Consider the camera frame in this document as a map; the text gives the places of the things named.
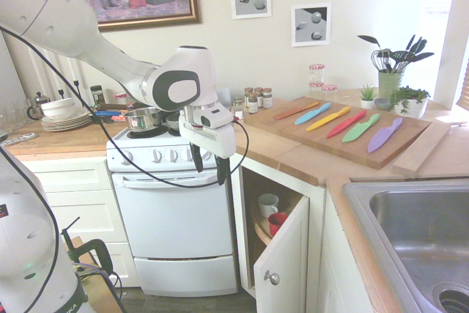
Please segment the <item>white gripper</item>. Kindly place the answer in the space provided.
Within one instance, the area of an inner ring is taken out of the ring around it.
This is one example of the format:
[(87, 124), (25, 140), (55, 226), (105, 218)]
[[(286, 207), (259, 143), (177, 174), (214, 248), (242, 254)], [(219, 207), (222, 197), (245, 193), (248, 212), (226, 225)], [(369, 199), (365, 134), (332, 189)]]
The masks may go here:
[(228, 158), (236, 152), (236, 137), (232, 123), (216, 129), (196, 128), (185, 120), (184, 115), (180, 115), (179, 129), (181, 137), (190, 142), (191, 156), (197, 172), (202, 172), (204, 169), (200, 148), (216, 155), (217, 182), (223, 185), (230, 175)]

